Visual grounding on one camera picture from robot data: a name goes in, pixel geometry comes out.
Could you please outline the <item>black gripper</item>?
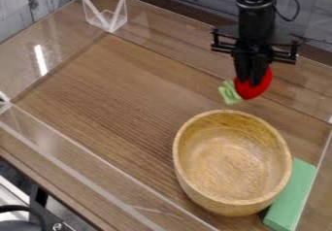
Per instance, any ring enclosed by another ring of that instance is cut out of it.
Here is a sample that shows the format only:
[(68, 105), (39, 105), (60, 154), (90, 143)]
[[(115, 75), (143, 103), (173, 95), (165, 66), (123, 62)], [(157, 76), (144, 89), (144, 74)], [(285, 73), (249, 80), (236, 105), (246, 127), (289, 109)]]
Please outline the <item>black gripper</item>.
[(213, 28), (211, 35), (211, 51), (229, 53), (234, 57), (236, 75), (242, 83), (250, 77), (252, 85), (257, 86), (273, 61), (289, 64), (297, 61), (300, 41), (280, 39), (273, 31), (266, 36), (241, 37), (236, 28), (229, 32)]

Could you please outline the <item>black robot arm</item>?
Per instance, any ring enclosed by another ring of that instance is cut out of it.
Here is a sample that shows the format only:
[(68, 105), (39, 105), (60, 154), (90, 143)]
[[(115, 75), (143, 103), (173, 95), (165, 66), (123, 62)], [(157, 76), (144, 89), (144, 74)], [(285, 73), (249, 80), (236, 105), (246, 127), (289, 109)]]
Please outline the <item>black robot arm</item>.
[(292, 22), (276, 7), (277, 0), (236, 0), (238, 10), (234, 27), (214, 27), (210, 31), (211, 51), (229, 53), (233, 58), (234, 71), (242, 83), (257, 86), (273, 61), (294, 64), (300, 42), (290, 35), (284, 35), (276, 28), (276, 18)]

